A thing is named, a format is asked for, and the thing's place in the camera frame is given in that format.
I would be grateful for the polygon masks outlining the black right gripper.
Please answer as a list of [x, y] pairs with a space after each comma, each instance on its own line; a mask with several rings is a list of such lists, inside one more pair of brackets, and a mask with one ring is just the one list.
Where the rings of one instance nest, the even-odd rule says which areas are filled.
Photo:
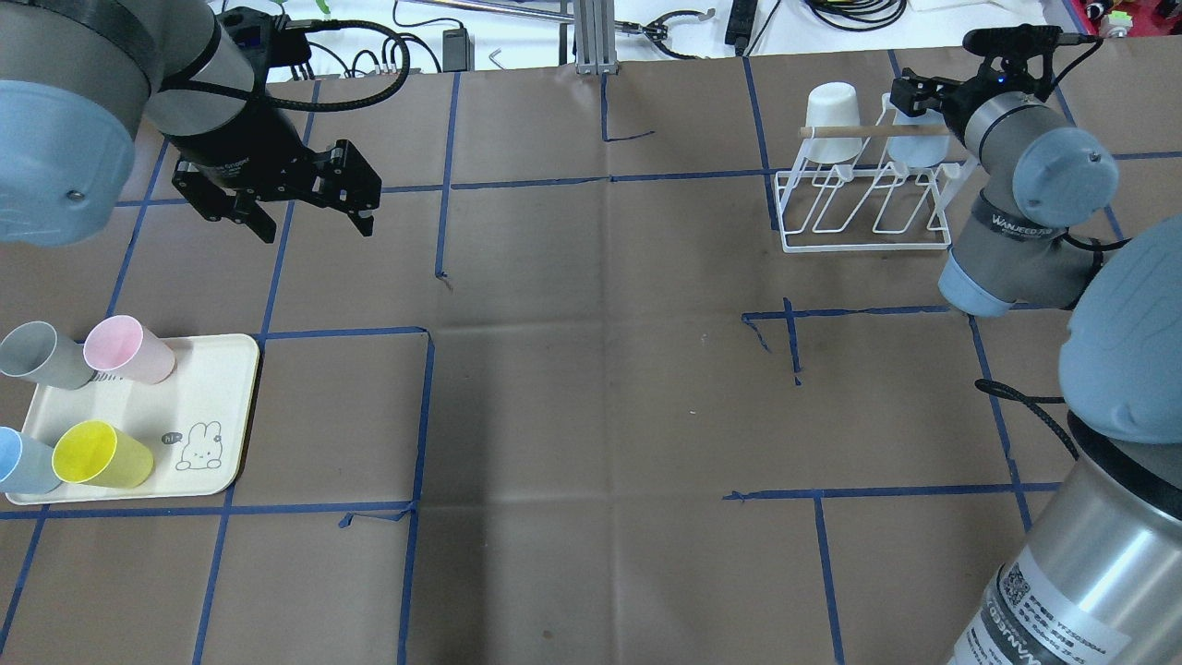
[[891, 104], [907, 117], [918, 118], [936, 111], [947, 125], [966, 126], [974, 115], [978, 89], [978, 79], [957, 82], [903, 70], [891, 83]]

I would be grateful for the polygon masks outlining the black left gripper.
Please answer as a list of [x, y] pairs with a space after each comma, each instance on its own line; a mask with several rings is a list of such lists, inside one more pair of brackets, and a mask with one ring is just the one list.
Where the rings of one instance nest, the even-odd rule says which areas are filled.
[[269, 245], [277, 222], [260, 204], [300, 200], [340, 211], [362, 236], [372, 235], [379, 174], [351, 141], [313, 151], [282, 111], [248, 103], [222, 128], [173, 136], [173, 144], [180, 152], [173, 185], [208, 222], [243, 224]]

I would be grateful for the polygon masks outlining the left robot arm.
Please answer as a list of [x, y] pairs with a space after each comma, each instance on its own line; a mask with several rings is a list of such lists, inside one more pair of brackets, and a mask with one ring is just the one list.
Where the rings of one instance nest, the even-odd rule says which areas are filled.
[[374, 232], [379, 174], [339, 139], [313, 151], [287, 111], [333, 113], [388, 100], [405, 73], [362, 100], [282, 100], [272, 67], [309, 54], [305, 37], [348, 20], [299, 20], [202, 1], [4, 2], [5, 243], [79, 243], [108, 224], [143, 122], [178, 151], [173, 185], [208, 222], [273, 243], [262, 202], [332, 208]]

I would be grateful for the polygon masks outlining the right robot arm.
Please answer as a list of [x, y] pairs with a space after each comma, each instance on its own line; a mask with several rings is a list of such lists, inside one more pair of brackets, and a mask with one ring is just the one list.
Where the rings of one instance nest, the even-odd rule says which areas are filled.
[[1111, 252], [1070, 236], [1113, 197], [1118, 167], [1030, 76], [905, 70], [890, 98], [941, 115], [987, 176], [944, 299], [975, 317], [1067, 312], [1058, 387], [1074, 462], [940, 661], [1177, 664], [1178, 219]]

